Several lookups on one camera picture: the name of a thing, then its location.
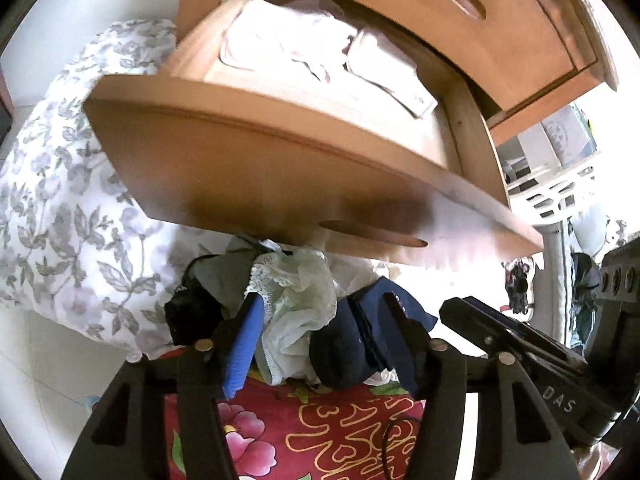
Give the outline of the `cream mesh cloth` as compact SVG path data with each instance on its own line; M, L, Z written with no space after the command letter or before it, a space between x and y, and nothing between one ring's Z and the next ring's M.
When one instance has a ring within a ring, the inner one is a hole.
M341 300L372 285L386 272L384 264L363 257L356 237L325 232L299 246L311 258L310 284L320 295Z

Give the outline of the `grey sock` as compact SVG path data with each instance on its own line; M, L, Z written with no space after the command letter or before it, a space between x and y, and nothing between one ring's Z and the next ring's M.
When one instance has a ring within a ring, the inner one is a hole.
M234 318L242 307L254 260L268 252L258 240L232 237L222 255L201 257L193 263L192 275Z

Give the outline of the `wooden drawer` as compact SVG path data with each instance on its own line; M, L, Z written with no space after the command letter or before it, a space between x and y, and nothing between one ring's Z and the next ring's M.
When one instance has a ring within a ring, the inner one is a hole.
M322 252L438 266L533 255L540 233L509 206L494 142L466 82L420 50L435 113L387 96L287 86L218 62L250 0L226 0L155 76L99 80L84 111L151 218Z
M605 76L582 0L352 0L408 29L503 110L565 78Z

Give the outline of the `pink cloth garment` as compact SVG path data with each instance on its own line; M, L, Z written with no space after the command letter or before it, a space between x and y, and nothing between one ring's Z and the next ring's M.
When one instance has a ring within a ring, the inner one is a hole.
M332 0L293 0L283 6L250 0L224 34L224 64L274 73L309 70L327 84L346 63L358 28Z

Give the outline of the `red floral blanket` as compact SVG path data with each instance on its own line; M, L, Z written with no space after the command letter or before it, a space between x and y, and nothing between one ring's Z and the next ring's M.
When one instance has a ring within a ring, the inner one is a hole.
M424 404L397 382L330 390L250 378L217 408L241 479L400 479Z

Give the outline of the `pale green lace garment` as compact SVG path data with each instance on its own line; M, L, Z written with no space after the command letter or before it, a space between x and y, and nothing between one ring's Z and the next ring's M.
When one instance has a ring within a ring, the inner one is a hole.
M262 379L277 386L288 378L316 384L309 357L310 336L334 319L336 291L321 252L299 248L292 254L268 252L250 269L247 292L264 303L262 334L255 359Z

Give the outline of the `white cutout storage rack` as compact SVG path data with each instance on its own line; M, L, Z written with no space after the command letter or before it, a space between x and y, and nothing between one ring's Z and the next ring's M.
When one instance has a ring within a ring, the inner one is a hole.
M574 103L497 148L514 214L532 226L570 218L592 191L597 143Z

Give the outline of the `grey floral bedding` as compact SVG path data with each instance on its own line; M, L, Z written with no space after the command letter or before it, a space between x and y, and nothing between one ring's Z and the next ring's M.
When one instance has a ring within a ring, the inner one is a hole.
M175 45L167 20L117 22L51 82L1 168L1 303L156 358L164 307L186 266L221 233L149 218L122 184L82 109L99 79L152 75Z

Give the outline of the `wooden nightstand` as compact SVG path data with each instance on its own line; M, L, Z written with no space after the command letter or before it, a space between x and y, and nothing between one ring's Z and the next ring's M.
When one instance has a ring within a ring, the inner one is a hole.
M224 0L180 0L178 35ZM586 0L352 0L413 32L499 107L503 144L617 74Z

